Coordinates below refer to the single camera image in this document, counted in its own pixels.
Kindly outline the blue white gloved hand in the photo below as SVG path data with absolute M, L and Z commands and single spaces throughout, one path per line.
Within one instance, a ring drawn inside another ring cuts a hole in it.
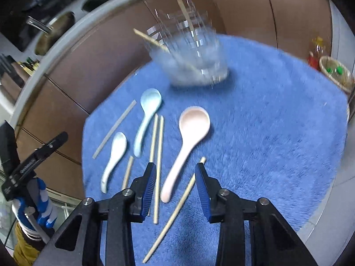
M 48 196 L 45 182 L 40 178 L 31 179 L 26 186 L 30 204 L 24 197 L 12 200 L 12 211 L 19 222 L 20 229 L 31 241 L 47 244 L 53 235 L 53 225 L 57 211 Z

